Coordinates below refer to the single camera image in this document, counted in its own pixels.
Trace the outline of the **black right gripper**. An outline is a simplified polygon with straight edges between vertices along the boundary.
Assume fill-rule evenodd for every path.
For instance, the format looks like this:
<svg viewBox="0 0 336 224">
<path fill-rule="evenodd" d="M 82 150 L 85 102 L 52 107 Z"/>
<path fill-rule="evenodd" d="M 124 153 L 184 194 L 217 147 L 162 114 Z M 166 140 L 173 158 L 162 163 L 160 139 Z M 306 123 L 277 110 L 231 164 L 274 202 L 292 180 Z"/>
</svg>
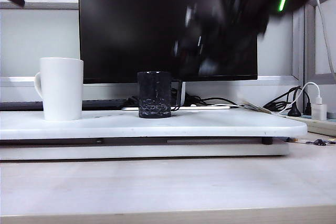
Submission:
<svg viewBox="0 0 336 224">
<path fill-rule="evenodd" d="M 214 77 L 226 74 L 221 42 L 226 26 L 218 5 L 187 5 L 185 27 L 176 42 L 179 77 Z"/>
</svg>

